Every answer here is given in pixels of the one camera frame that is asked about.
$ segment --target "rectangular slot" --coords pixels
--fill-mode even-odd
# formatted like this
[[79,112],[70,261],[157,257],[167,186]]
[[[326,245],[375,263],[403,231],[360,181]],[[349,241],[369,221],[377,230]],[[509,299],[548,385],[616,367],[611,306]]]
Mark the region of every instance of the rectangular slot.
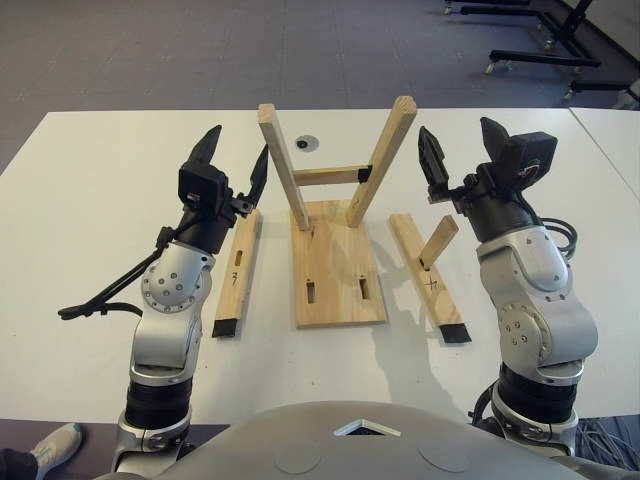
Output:
[[316,303],[316,284],[307,282],[307,303]]
[[371,297],[369,296],[369,284],[367,283],[367,279],[361,278],[359,283],[360,283],[360,294],[362,295],[362,299],[369,300]]
[[424,262],[422,261],[422,259],[421,259],[421,258],[418,258],[418,261],[420,262],[420,266],[422,267],[422,269],[423,269],[425,272],[430,272],[430,271],[431,271],[431,267],[430,267],[430,266],[429,266],[429,267],[425,267],[425,266],[424,266]]

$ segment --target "wooden peg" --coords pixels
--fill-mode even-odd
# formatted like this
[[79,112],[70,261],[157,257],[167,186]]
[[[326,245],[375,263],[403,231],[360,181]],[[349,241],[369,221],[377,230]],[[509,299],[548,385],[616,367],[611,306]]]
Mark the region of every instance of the wooden peg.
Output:
[[435,263],[449,242],[456,236],[456,233],[458,233],[458,224],[453,217],[451,215],[442,217],[418,256],[422,268],[427,270]]
[[312,168],[308,170],[294,170],[293,178],[299,187],[305,185],[335,185],[338,183],[358,183],[361,171],[368,175],[367,165],[350,167]]

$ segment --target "black cable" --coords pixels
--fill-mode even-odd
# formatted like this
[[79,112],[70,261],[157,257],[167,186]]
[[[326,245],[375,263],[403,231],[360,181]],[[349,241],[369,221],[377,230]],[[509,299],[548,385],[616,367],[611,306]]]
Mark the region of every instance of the black cable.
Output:
[[529,202],[527,202],[522,196],[522,191],[516,192],[516,200],[522,206],[522,208],[524,208],[526,212],[531,216],[531,218],[533,219],[533,222],[536,225],[542,225],[542,222],[540,221],[540,218],[538,217],[538,214],[536,213],[536,211],[533,209],[531,205],[529,205]]
[[476,401],[475,406],[473,407],[473,412],[469,412],[469,416],[471,417],[471,425],[476,426],[480,420],[482,420],[482,415],[489,405],[491,401],[491,395],[493,394],[493,386],[495,382],[489,385],[487,389],[480,394],[478,400]]
[[549,217],[541,218],[540,220],[542,220],[543,225],[547,230],[558,232],[567,239],[567,242],[568,242],[567,245],[565,245],[564,247],[558,247],[558,250],[564,253],[564,256],[567,260],[573,257],[573,255],[576,252],[576,247],[578,243],[578,231],[575,228],[573,228],[573,226],[570,223],[565,222],[564,220],[560,220],[557,218],[549,218]]
[[62,320],[72,320],[82,315],[89,317],[96,312],[106,315],[110,311],[131,312],[138,316],[142,316],[142,310],[135,305],[124,302],[107,303],[107,301],[131,285],[136,278],[140,277],[149,265],[160,258],[164,249],[167,248],[167,245],[169,245],[173,239],[206,218],[208,218],[208,215],[195,216],[175,230],[169,229],[169,231],[167,231],[163,229],[160,233],[160,237],[158,238],[158,242],[156,243],[156,249],[151,255],[85,303],[59,310],[58,315],[60,315],[60,318],[62,318]]
[[547,230],[558,232],[567,239],[567,242],[568,242],[567,245],[565,245],[564,247],[558,247],[558,250],[560,250],[560,252],[564,254],[567,260],[571,259],[571,257],[573,257],[573,255],[576,253],[576,246],[578,243],[577,230],[573,228],[573,226],[570,223],[565,222],[564,220],[560,220],[558,218],[551,218],[551,217],[545,217],[545,218],[538,217],[533,207],[531,207],[531,205],[529,205],[529,202],[527,202],[522,196],[522,191],[516,192],[515,196],[516,196],[517,202],[531,216],[534,223],[545,227]]

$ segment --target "wooden board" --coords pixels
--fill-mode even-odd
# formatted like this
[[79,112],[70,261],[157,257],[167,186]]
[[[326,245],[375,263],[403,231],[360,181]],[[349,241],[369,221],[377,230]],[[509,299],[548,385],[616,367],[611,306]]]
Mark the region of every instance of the wooden board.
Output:
[[382,323],[387,315],[364,224],[346,224],[348,201],[305,204],[309,230],[291,218],[296,326]]
[[398,240],[407,265],[411,269],[416,288],[429,310],[431,321],[437,327],[462,323],[460,313],[458,313],[435,264],[431,265],[428,270],[424,270],[420,264],[418,256],[424,246],[424,240],[411,215],[408,213],[393,214],[389,217],[389,224]]
[[294,170],[293,178],[296,184],[304,185],[333,185],[337,183],[358,183],[358,172],[367,169],[367,165],[351,167],[313,168],[308,170]]
[[291,158],[289,150],[284,141],[280,122],[276,115],[276,108],[272,103],[265,103],[258,107],[258,124],[262,130],[264,141],[269,147],[271,159],[276,167],[282,188],[287,196],[291,211],[293,211],[296,224],[300,230],[309,228],[309,218],[307,211],[304,209],[304,202],[300,189],[296,185],[293,178],[293,167],[291,166]]
[[358,185],[347,210],[347,224],[350,227],[356,227],[362,221],[417,113],[416,102],[411,97],[398,97],[393,103],[369,160],[369,165],[372,166],[369,180]]
[[244,319],[261,223],[262,215],[258,210],[254,210],[247,218],[240,218],[236,224],[236,234],[218,301],[213,336],[233,336],[236,323]]

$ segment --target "metal stand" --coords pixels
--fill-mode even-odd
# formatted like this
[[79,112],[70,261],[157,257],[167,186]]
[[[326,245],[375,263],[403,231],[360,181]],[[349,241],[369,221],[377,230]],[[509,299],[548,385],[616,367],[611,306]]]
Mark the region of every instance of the metal stand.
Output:
[[464,2],[464,3],[484,3],[486,5],[519,5],[521,7],[526,7],[531,3],[531,0],[446,0],[446,6],[444,8],[444,14],[449,15],[453,6],[451,5],[453,2]]
[[487,66],[487,75],[493,72],[495,64],[505,62],[529,62],[547,63],[551,65],[567,65],[576,67],[576,73],[580,73],[579,67],[599,67],[601,62],[575,37],[575,31],[586,18],[586,10],[593,0],[581,0],[569,16],[561,23],[550,12],[541,10],[528,10],[523,8],[501,7],[462,7],[462,15],[506,15],[513,17],[535,17],[539,20],[539,28],[546,27],[551,32],[551,38],[547,40],[545,50],[552,50],[556,43],[560,43],[570,56],[555,55],[551,53],[538,54],[518,52],[512,50],[492,50],[489,54],[491,62]]
[[585,91],[610,91],[617,92],[620,90],[628,90],[629,82],[581,82],[574,80],[569,84],[569,90],[564,96],[565,100],[571,100],[576,93]]

